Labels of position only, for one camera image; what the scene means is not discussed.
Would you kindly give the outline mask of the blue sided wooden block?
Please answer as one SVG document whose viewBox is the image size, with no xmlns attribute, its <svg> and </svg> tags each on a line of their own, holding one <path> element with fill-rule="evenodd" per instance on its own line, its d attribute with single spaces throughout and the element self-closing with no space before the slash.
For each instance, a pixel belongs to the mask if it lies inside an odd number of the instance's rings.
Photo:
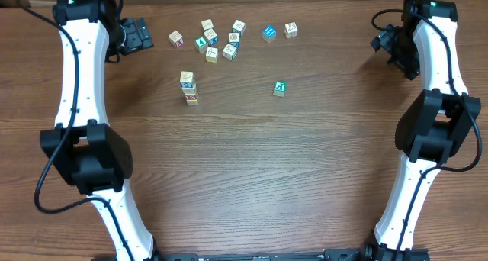
<svg viewBox="0 0 488 261">
<path fill-rule="evenodd" d="M 181 71 L 180 75 L 180 85 L 183 89 L 193 89 L 194 88 L 194 73 L 188 71 Z"/>
</svg>

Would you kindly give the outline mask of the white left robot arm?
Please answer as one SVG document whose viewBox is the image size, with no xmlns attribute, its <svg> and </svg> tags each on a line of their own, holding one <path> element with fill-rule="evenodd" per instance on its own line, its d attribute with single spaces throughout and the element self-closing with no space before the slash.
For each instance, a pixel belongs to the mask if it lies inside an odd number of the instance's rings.
<svg viewBox="0 0 488 261">
<path fill-rule="evenodd" d="M 133 198 L 133 157 L 109 125 L 104 67 L 112 56 L 153 45 L 143 19 L 120 18 L 123 0 L 57 0 L 54 24 L 63 45 L 62 94 L 55 124 L 40 133 L 48 167 L 75 186 L 100 214 L 115 260 L 159 260 Z"/>
</svg>

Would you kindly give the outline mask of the number 3 wooden block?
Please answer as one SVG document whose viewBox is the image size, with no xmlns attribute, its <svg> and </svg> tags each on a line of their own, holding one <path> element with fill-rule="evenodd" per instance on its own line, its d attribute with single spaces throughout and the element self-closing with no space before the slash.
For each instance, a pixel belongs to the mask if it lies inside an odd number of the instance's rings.
<svg viewBox="0 0 488 261">
<path fill-rule="evenodd" d="M 185 95 L 196 95 L 197 94 L 197 89 L 196 88 L 182 88 L 182 91 L 184 92 Z"/>
</svg>

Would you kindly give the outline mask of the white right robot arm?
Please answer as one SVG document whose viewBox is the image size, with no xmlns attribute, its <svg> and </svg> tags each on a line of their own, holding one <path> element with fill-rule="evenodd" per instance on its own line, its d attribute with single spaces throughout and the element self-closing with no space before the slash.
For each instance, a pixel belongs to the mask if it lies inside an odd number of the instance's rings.
<svg viewBox="0 0 488 261">
<path fill-rule="evenodd" d="M 477 151 L 468 171 L 480 161 L 482 138 L 476 119 L 479 98 L 469 95 L 463 83 L 456 50 L 458 12 L 455 3 L 439 0 L 403 0 L 402 26 L 380 27 L 371 41 L 375 50 L 390 54 L 390 63 L 422 91 L 399 120 L 395 145 L 400 152 L 399 171 L 385 212 L 374 228 L 363 260 L 427 260 L 427 250 L 413 249 L 413 234 L 429 189 L 460 149 L 470 131 Z"/>
</svg>

